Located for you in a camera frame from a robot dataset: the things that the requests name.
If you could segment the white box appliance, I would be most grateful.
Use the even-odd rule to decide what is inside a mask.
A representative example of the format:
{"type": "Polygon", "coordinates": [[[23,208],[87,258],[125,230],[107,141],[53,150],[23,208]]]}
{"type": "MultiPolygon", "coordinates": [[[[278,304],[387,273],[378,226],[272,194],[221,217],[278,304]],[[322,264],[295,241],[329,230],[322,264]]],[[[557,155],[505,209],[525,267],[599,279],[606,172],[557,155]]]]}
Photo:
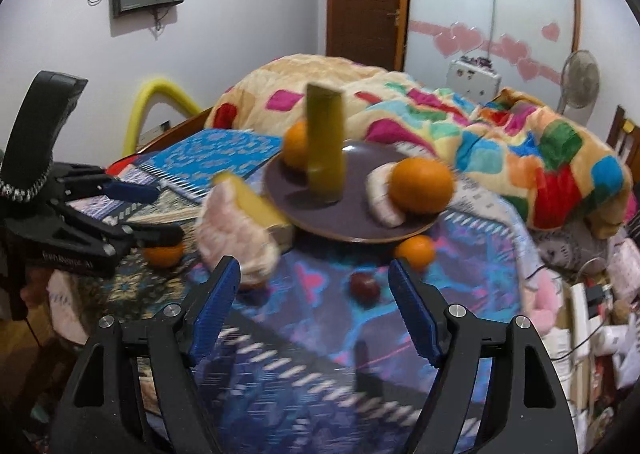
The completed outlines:
{"type": "Polygon", "coordinates": [[[484,104],[498,96],[501,75],[489,59],[462,56],[451,61],[446,75],[446,87],[465,99],[484,104]]]}

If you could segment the dark purple plate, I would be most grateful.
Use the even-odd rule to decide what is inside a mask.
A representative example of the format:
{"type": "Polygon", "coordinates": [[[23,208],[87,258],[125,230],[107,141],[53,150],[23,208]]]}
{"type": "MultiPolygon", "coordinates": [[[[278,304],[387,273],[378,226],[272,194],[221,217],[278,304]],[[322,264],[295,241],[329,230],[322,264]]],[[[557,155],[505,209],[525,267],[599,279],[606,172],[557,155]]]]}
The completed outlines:
{"type": "Polygon", "coordinates": [[[434,225],[435,215],[409,215],[402,225],[389,228],[370,211],[366,192],[368,174],[385,163],[405,159],[404,153],[390,145],[355,140],[347,141],[343,151],[347,169],[341,200],[333,204],[317,201],[307,187],[306,177],[284,165],[279,155],[273,156],[264,168],[265,196],[292,225],[339,242],[395,243],[434,225]]]}

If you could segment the corn cob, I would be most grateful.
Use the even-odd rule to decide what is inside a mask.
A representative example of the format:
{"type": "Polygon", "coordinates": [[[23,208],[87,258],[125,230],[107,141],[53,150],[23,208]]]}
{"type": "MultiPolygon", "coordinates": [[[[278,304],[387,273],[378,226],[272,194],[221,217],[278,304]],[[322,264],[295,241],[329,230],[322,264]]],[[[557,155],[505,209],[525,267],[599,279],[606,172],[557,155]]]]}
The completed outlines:
{"type": "Polygon", "coordinates": [[[229,181],[235,193],[235,203],[256,225],[269,232],[282,253],[293,246],[294,228],[265,197],[257,193],[242,178],[229,170],[221,171],[212,178],[213,185],[229,181]]]}
{"type": "Polygon", "coordinates": [[[346,162],[343,94],[310,83],[306,90],[307,183],[311,194],[323,204],[341,200],[346,162]]]}

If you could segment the large orange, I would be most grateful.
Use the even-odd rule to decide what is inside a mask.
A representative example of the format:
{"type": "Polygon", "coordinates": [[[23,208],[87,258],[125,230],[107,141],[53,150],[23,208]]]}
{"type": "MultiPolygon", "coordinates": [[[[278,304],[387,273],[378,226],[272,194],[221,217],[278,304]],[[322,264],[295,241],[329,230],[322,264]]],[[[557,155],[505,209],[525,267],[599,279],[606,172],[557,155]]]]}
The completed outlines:
{"type": "Polygon", "coordinates": [[[402,211],[416,215],[440,213],[454,195],[454,174],[434,159],[408,157],[394,166],[388,192],[402,211]]]}
{"type": "Polygon", "coordinates": [[[293,124],[284,134],[281,159],[291,169],[305,173],[308,163],[307,125],[305,121],[293,124]]]}

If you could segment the wooden headboard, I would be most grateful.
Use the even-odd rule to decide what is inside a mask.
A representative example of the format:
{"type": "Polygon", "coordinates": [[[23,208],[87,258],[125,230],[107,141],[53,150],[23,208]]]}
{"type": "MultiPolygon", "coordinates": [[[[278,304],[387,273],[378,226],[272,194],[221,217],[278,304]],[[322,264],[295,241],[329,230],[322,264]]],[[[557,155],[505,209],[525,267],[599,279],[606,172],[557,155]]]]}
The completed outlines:
{"type": "Polygon", "coordinates": [[[618,106],[606,143],[630,169],[632,179],[640,179],[640,128],[627,116],[626,110],[618,106]]]}

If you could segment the small pomelo segment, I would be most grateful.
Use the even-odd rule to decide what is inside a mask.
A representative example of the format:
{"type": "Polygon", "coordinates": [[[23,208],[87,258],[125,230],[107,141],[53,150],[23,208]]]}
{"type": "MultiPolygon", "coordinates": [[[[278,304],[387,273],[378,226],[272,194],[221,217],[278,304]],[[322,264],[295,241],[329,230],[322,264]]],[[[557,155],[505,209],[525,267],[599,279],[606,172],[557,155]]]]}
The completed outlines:
{"type": "Polygon", "coordinates": [[[397,228],[406,221],[406,215],[390,199],[390,176],[396,165],[390,162],[376,167],[366,179],[370,213],[386,228],[397,228]]]}

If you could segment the dark red plum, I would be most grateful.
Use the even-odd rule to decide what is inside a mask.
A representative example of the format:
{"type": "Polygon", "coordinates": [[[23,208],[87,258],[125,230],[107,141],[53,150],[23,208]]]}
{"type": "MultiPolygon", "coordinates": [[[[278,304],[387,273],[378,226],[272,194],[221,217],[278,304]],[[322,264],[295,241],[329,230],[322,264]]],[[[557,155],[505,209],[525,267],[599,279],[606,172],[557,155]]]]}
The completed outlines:
{"type": "Polygon", "coordinates": [[[371,274],[356,271],[349,277],[349,295],[363,307],[375,305],[381,296],[381,287],[371,274]]]}

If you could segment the colourful patchwork blanket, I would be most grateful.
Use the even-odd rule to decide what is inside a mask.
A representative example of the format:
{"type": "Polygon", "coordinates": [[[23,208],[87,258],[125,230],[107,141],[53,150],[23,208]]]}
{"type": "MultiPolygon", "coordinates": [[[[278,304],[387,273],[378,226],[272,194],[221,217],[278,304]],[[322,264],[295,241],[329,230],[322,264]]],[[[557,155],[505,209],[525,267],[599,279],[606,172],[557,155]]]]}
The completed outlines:
{"type": "Polygon", "coordinates": [[[282,136],[304,117],[310,83],[342,92],[347,138],[415,144],[502,196],[529,229],[584,219],[595,237],[607,239],[624,223],[628,167],[588,129],[511,88],[482,106],[447,88],[427,89],[406,73],[296,54],[230,87],[205,125],[282,136]]]}

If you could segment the frosted sliding wardrobe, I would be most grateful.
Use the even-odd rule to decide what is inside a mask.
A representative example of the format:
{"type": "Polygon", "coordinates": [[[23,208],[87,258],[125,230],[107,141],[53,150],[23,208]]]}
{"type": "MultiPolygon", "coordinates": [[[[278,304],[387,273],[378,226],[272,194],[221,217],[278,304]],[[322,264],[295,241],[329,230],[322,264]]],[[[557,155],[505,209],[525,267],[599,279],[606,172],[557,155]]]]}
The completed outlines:
{"type": "Polygon", "coordinates": [[[554,106],[575,22],[576,0],[409,0],[404,70],[442,87],[457,58],[487,58],[502,86],[554,106]]]}

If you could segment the patterned bed sheet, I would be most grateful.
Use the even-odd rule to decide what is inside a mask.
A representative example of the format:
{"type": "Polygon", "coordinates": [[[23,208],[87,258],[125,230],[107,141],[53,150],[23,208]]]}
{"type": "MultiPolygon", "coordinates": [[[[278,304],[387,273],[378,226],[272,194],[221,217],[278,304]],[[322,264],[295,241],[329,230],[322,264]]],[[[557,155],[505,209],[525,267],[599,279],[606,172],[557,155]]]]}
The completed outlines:
{"type": "MultiPolygon", "coordinates": [[[[450,303],[509,321],[523,289],[544,269],[536,245],[506,202],[464,181],[431,227],[436,258],[424,278],[450,303]]],[[[225,453],[396,453],[435,380],[411,344],[387,281],[390,248],[331,242],[299,232],[267,285],[236,297],[213,350],[192,367],[198,402],[225,453]],[[367,272],[381,296],[363,307],[349,277],[367,272]]],[[[74,282],[89,324],[151,318],[182,303],[208,270],[190,251],[153,271],[139,253],[113,278],[74,282]]],[[[151,363],[137,359],[146,420],[166,432],[151,363]]]]}

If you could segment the yellow foam tube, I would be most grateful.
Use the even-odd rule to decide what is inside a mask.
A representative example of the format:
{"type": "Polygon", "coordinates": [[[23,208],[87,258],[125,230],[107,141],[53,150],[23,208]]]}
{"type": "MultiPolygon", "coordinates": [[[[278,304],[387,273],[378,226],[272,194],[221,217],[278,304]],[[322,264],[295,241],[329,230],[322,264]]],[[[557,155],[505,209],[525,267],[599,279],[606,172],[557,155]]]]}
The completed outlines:
{"type": "Polygon", "coordinates": [[[181,87],[163,77],[145,82],[139,89],[132,106],[125,131],[122,154],[137,150],[143,126],[157,102],[165,102],[186,118],[200,115],[203,109],[181,87]]]}

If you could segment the small tangerine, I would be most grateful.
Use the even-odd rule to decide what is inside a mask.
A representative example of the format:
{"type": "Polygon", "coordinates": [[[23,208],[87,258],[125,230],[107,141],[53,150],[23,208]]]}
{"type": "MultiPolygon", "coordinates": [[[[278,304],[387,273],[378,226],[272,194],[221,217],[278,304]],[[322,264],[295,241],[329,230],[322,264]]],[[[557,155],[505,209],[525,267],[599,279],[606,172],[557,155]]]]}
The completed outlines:
{"type": "Polygon", "coordinates": [[[154,246],[142,248],[142,256],[153,269],[166,270],[175,268],[184,256],[182,243],[171,246],[154,246]]]}
{"type": "Polygon", "coordinates": [[[396,259],[405,259],[413,271],[425,271],[436,258],[434,242],[427,235],[416,235],[404,240],[394,250],[396,259]]]}

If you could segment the white standing fan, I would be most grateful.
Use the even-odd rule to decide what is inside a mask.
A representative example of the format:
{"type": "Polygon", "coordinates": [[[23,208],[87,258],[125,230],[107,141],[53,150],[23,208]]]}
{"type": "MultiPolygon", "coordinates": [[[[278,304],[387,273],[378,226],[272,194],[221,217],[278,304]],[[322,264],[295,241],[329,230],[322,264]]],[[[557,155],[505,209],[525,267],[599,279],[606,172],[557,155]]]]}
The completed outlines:
{"type": "Polygon", "coordinates": [[[588,50],[572,52],[561,72],[561,96],[556,112],[566,108],[582,110],[592,108],[600,92],[600,71],[596,59],[588,50]]]}

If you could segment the pink plush item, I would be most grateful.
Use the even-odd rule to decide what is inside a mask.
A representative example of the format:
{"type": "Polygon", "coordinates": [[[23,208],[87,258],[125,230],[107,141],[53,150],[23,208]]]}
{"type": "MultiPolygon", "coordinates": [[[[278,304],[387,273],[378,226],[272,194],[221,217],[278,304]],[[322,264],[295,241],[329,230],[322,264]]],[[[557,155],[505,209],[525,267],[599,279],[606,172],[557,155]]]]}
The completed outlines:
{"type": "Polygon", "coordinates": [[[561,308],[561,300],[554,278],[548,269],[542,269],[534,275],[537,289],[533,306],[528,311],[529,320],[541,337],[546,336],[555,326],[556,317],[561,308]]]}

